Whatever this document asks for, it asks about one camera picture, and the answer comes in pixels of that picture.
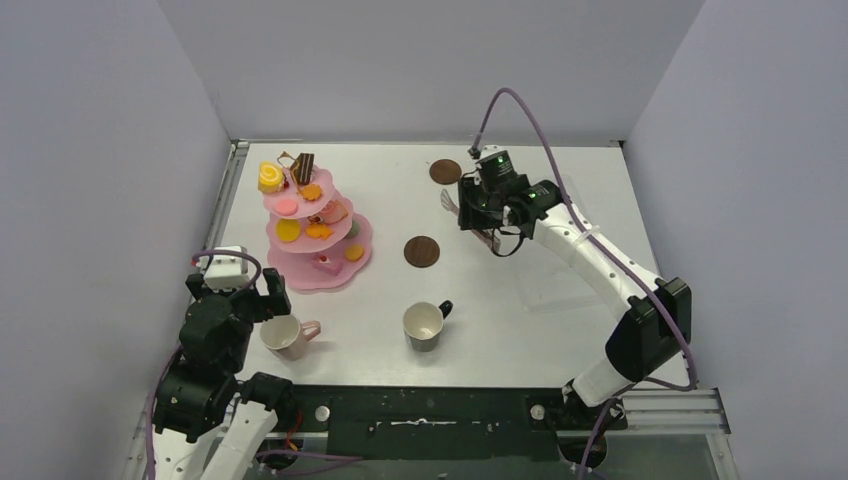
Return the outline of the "metal serving tongs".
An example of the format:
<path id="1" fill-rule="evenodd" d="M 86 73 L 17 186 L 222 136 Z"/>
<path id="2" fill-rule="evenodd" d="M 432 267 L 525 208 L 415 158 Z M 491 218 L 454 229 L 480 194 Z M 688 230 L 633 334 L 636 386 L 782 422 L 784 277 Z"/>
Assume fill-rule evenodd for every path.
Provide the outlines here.
<path id="1" fill-rule="evenodd" d="M 440 191 L 440 202 L 442 207 L 451 212 L 454 216 L 459 217 L 460 209 L 459 206 L 454 202 L 451 198 L 448 190 L 443 188 Z M 485 244 L 492 252 L 499 254 L 500 253 L 500 240 L 490 231 L 479 231 L 472 230 L 472 233 L 476 238 L 478 238 L 483 244 Z"/>

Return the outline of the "yellow round cake slice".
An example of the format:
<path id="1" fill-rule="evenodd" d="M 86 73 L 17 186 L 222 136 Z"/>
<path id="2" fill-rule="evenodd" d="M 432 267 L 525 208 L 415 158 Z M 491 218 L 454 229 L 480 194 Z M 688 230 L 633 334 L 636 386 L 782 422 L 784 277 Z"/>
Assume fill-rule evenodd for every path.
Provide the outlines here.
<path id="1" fill-rule="evenodd" d="M 280 219 L 275 225 L 275 234 L 280 242 L 294 242 L 301 235 L 301 224 L 296 219 Z"/>

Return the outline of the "pink green cube cake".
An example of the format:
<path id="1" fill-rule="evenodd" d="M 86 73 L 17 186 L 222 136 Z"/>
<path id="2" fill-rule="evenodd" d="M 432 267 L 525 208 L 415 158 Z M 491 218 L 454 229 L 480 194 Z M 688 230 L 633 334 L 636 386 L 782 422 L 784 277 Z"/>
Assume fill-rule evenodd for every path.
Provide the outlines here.
<path id="1" fill-rule="evenodd" d="M 312 258 L 311 266 L 324 275 L 336 277 L 343 270 L 344 262 L 327 255 L 318 254 Z"/>

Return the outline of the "dark wooden coaster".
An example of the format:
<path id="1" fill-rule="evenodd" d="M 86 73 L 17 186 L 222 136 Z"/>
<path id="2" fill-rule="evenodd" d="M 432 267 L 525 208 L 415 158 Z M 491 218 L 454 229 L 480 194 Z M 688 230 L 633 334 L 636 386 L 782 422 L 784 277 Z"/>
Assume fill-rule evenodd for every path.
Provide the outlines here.
<path id="1" fill-rule="evenodd" d="M 403 254 L 406 262 L 416 268 L 427 268 L 434 265 L 440 258 L 439 244 L 429 236 L 415 236 L 404 246 Z"/>
<path id="2" fill-rule="evenodd" d="M 459 181 L 463 174 L 462 167 L 454 160 L 439 159 L 429 167 L 429 176 L 437 184 L 451 185 Z"/>

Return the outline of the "orange flower cookie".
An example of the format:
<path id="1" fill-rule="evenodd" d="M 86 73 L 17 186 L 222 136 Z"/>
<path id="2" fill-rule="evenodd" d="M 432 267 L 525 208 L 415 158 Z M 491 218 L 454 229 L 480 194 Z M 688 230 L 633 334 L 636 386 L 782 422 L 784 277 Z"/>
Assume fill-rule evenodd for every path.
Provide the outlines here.
<path id="1" fill-rule="evenodd" d="M 311 239 L 326 241 L 334 234 L 334 230 L 326 224 L 315 223 L 308 225 L 304 233 Z"/>

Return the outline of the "pink round macaron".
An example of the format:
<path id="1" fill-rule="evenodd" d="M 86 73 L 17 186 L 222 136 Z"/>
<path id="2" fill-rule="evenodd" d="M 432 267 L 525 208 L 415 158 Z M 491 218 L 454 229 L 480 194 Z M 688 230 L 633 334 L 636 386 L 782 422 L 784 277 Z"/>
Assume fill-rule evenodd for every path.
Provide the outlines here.
<path id="1" fill-rule="evenodd" d="M 298 212 L 299 204 L 293 199 L 280 199 L 274 204 L 274 212 L 281 217 L 292 216 Z"/>

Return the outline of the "orange round macaron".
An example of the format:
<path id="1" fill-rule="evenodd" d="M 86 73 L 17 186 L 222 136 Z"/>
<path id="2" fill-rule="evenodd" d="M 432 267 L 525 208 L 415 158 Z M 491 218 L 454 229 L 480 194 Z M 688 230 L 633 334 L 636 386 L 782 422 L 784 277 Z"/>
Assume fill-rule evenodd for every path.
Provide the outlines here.
<path id="1" fill-rule="evenodd" d="M 365 247 L 361 244 L 348 246 L 344 251 L 344 257 L 349 262 L 359 261 L 365 254 Z"/>

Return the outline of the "orange scalloped cookie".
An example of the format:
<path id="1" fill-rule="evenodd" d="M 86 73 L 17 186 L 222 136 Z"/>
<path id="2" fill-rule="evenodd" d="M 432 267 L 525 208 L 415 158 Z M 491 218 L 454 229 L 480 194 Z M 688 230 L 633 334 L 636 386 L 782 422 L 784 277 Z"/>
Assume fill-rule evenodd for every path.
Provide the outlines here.
<path id="1" fill-rule="evenodd" d="M 323 189 L 319 184 L 310 183 L 299 187 L 299 195 L 306 202 L 314 202 L 322 198 Z"/>

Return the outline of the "yellow swirl roll cake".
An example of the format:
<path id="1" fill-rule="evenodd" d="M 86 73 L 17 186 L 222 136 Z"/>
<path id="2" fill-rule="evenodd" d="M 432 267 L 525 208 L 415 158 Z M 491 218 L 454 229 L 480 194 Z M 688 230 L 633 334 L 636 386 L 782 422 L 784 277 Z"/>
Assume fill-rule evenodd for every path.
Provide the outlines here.
<path id="1" fill-rule="evenodd" d="M 285 190 L 288 181 L 283 168 L 273 162 L 261 162 L 258 169 L 257 188 L 263 194 L 275 194 Z"/>

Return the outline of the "chocolate layered cake slice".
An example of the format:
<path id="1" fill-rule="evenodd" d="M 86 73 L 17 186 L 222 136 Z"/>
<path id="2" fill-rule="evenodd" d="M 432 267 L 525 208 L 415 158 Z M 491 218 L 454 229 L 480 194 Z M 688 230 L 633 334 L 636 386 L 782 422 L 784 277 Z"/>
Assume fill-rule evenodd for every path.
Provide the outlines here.
<path id="1" fill-rule="evenodd" d="M 290 172 L 298 186 L 306 186 L 312 182 L 315 156 L 313 153 L 300 153 L 293 161 Z"/>

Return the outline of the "black mug white inside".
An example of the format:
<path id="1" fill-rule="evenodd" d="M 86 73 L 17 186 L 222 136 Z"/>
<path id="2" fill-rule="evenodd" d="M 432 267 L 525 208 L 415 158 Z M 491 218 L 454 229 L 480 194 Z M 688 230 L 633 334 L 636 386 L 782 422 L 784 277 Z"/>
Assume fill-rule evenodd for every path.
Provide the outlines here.
<path id="1" fill-rule="evenodd" d="M 439 305 L 418 302 L 411 305 L 402 318 L 405 336 L 416 352 L 430 352 L 439 343 L 445 319 L 451 314 L 454 304 L 445 300 Z"/>

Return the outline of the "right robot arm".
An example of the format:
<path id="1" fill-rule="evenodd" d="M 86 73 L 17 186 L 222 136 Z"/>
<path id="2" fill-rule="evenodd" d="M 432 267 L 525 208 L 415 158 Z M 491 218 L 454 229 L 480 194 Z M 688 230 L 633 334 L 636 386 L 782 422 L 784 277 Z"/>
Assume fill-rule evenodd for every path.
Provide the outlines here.
<path id="1" fill-rule="evenodd" d="M 586 282 L 617 320 L 601 359 L 563 388 L 563 416 L 586 427 L 600 416 L 604 402 L 689 346 L 691 289 L 626 256 L 556 183 L 532 184 L 518 173 L 507 151 L 476 152 L 473 158 L 474 171 L 458 183 L 460 228 L 535 241 Z"/>

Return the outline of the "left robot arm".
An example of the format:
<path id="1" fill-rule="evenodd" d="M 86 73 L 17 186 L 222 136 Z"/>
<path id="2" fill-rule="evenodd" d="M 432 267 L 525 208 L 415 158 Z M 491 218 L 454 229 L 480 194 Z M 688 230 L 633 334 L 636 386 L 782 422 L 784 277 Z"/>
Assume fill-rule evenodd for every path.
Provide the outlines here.
<path id="1" fill-rule="evenodd" d="M 150 479 L 241 479 L 265 436 L 300 416 L 290 380 L 256 373 L 240 382 L 254 327 L 288 314 L 291 303 L 274 268 L 261 294 L 250 280 L 216 291 L 202 274 L 186 286 L 194 301 L 165 367 L 146 435 Z"/>

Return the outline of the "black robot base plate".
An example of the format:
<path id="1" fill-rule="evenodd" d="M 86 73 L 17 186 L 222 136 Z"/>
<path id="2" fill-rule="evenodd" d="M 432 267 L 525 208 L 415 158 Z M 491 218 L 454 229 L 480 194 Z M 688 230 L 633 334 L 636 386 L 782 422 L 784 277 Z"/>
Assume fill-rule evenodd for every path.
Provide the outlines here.
<path id="1" fill-rule="evenodd" d="M 258 458 L 279 468 L 322 440 L 326 455 L 362 460 L 552 462 L 579 457 L 599 432 L 628 423 L 620 402 L 607 414 L 564 400 L 557 388 L 375 387 L 296 385 L 295 410 L 260 444 Z"/>

